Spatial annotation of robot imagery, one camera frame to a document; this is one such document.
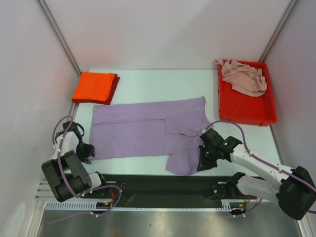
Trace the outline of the purple t-shirt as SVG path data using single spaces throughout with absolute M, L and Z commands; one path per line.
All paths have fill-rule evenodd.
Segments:
M 198 171 L 200 136 L 210 125 L 205 97 L 165 102 L 95 105 L 89 142 L 95 159 L 168 156 L 175 175 Z

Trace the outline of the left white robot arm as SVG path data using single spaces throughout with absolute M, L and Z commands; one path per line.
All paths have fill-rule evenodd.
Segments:
M 63 130 L 53 132 L 52 158 L 41 165 L 44 176 L 54 197 L 64 202 L 74 197 L 82 197 L 93 192 L 103 198 L 108 194 L 109 186 L 99 172 L 89 173 L 84 164 L 91 164 L 95 156 L 92 144 L 83 141 L 84 128 L 76 122 L 62 124 Z

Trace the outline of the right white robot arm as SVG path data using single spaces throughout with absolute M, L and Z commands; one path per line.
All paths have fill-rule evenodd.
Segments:
M 226 160 L 240 165 L 256 177 L 237 172 L 229 180 L 228 193 L 233 198 L 251 195 L 278 204 L 289 217 L 302 220 L 316 201 L 316 187 L 305 168 L 273 163 L 252 152 L 244 139 L 233 136 L 224 139 L 210 128 L 200 139 L 198 170 L 208 170 L 217 166 L 217 160 Z

